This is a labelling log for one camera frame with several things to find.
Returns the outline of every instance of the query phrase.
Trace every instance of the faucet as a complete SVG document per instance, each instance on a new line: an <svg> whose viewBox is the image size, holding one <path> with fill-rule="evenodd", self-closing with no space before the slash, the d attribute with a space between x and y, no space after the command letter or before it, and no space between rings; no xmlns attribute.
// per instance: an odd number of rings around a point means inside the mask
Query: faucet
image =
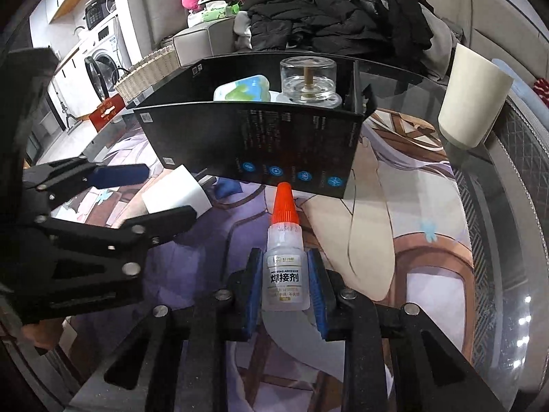
<svg viewBox="0 0 549 412"><path fill-rule="evenodd" d="M78 28L82 28L83 30L86 29L85 26L77 26L76 28L74 28L74 31L73 31L72 35L75 35L75 34L76 34L76 31L78 30Z"/></svg>

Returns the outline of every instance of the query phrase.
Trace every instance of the red cap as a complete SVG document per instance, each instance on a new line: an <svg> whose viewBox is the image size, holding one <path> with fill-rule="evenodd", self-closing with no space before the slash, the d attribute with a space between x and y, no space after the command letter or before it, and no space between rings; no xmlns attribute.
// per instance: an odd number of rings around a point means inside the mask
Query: red cap
<svg viewBox="0 0 549 412"><path fill-rule="evenodd" d="M280 183L276 187L276 197L274 199L271 225L275 223L299 224L297 210L295 209L294 196L292 195L292 186L290 183Z"/></svg>

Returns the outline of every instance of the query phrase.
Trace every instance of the screw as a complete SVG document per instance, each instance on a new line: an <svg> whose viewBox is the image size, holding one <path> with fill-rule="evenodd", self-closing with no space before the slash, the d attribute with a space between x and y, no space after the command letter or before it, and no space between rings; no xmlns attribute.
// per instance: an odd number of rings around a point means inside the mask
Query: screw
<svg viewBox="0 0 549 412"><path fill-rule="evenodd" d="M217 300L229 300L231 297L233 297L233 293L227 289L220 289L215 293L215 298Z"/></svg>
<svg viewBox="0 0 549 412"><path fill-rule="evenodd" d="M417 316L420 312L418 305L408 302L404 305L404 312L410 316Z"/></svg>
<svg viewBox="0 0 549 412"><path fill-rule="evenodd" d="M145 227L141 225L132 226L132 232L134 234L142 234L145 232Z"/></svg>
<svg viewBox="0 0 549 412"><path fill-rule="evenodd" d="M356 291L354 289L350 288L343 288L339 295L343 297L345 300L353 300L356 299Z"/></svg>
<svg viewBox="0 0 549 412"><path fill-rule="evenodd" d="M126 276L136 276L141 272L141 267L138 263L128 262L122 266L122 272Z"/></svg>
<svg viewBox="0 0 549 412"><path fill-rule="evenodd" d="M168 307L166 305L158 305L153 308L153 316L155 318L163 318L168 314Z"/></svg>

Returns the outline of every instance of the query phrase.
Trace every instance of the woven basket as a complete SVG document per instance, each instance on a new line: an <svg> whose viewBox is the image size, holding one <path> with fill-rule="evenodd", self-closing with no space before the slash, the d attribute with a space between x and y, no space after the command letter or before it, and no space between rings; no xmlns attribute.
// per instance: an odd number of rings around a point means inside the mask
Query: woven basket
<svg viewBox="0 0 549 412"><path fill-rule="evenodd" d="M173 45L158 49L133 65L114 88L128 104L151 85L161 81L179 68L179 59Z"/></svg>

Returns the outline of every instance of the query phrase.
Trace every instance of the blue circular icon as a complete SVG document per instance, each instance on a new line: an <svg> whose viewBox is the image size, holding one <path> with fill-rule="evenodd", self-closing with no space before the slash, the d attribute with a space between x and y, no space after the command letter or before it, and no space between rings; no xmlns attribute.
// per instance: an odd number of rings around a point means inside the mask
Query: blue circular icon
<svg viewBox="0 0 549 412"><path fill-rule="evenodd" d="M242 168L246 171L246 172L255 172L255 166L250 163L250 162L244 162L242 164Z"/></svg>
<svg viewBox="0 0 549 412"><path fill-rule="evenodd" d="M343 185L343 180L338 176L330 176L328 178L328 184L332 187L340 187Z"/></svg>
<svg viewBox="0 0 549 412"><path fill-rule="evenodd" d="M284 172L282 171L282 169L278 166L271 166L269 168L269 173L272 175L272 176L281 176Z"/></svg>
<svg viewBox="0 0 549 412"><path fill-rule="evenodd" d="M299 172L297 174L297 177L298 177L298 179L300 179L302 181L311 181L312 180L312 175L309 172L306 172L305 170Z"/></svg>

